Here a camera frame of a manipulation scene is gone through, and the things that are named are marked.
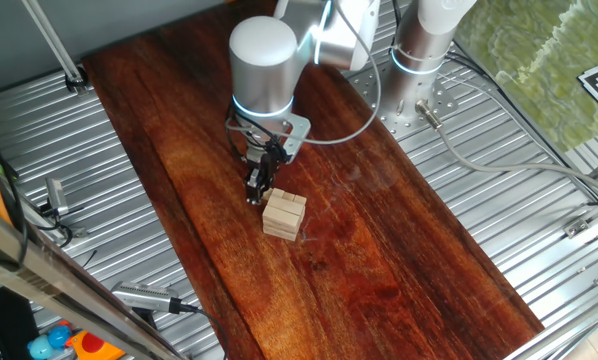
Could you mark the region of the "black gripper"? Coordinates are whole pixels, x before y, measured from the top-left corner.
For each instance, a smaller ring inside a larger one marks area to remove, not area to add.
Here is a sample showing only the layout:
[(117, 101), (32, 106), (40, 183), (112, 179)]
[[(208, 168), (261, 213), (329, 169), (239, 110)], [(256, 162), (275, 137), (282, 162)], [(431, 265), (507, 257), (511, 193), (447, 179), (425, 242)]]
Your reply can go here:
[(255, 145), (249, 143), (246, 150), (246, 163), (251, 169), (244, 179), (246, 201), (251, 205), (260, 205), (262, 191), (272, 188), (275, 175), (282, 163), (285, 162), (285, 150), (277, 145), (268, 143)]

